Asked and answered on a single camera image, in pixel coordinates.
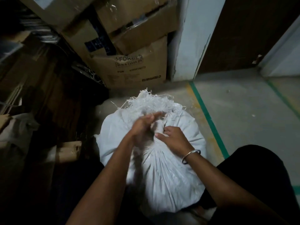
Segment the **hand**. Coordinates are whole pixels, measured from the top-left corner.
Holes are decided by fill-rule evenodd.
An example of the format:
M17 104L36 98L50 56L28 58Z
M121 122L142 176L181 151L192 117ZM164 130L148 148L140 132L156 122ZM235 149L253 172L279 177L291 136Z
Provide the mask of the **hand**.
M156 138L164 142L179 157L184 157L194 150L179 127L167 126L163 130L163 133L168 136L157 132L155 133Z
M138 118L134 122L131 130L129 131L129 134L134 137L142 137L145 132L150 129L151 124L155 122L160 116L162 116L162 112L156 112Z

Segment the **person's left hand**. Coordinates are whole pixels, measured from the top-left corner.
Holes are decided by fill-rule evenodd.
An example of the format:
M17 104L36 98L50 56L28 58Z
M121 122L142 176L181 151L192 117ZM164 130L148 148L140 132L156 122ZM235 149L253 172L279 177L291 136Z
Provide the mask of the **person's left hand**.
M142 137L145 132L150 129L151 124L155 122L160 116L162 116L162 112L156 112L138 118L134 122L131 130L129 131L129 134L134 137Z

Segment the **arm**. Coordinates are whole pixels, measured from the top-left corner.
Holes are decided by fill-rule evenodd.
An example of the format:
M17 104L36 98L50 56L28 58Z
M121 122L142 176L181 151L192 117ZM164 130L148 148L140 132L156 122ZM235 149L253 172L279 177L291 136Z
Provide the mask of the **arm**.
M168 137L160 133L156 133L155 136L178 156L184 157L194 150L179 127L167 126L164 128L164 133ZM186 157L186 161L203 182L218 207L242 206L256 214L268 215L286 223L271 208L236 184L200 154L191 153Z
M113 224L126 186L132 148L161 112L139 118L122 139L105 168L73 210L70 224Z

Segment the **brown door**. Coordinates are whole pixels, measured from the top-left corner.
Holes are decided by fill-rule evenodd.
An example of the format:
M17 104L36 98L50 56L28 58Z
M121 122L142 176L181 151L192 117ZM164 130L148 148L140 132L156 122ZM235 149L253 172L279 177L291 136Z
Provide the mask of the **brown door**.
M198 73L255 67L299 14L300 0L226 0Z

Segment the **black pants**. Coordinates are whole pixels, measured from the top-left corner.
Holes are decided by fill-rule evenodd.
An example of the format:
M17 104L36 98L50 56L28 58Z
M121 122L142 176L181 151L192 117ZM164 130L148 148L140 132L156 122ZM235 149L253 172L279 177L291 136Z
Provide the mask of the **black pants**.
M283 162L270 150L257 145L238 148L217 168L237 184L252 193L290 224L299 222L300 209L295 198L287 170ZM71 212L103 169L99 161L77 161L64 175L63 183L58 187L56 201L56 219L65 224ZM205 190L199 204L207 209L216 206ZM136 222L143 220L134 204L123 199L119 219Z
M299 224L300 209L289 175L281 159L272 151L257 145L243 146L217 168L288 223ZM207 190L199 205L204 209L216 206Z

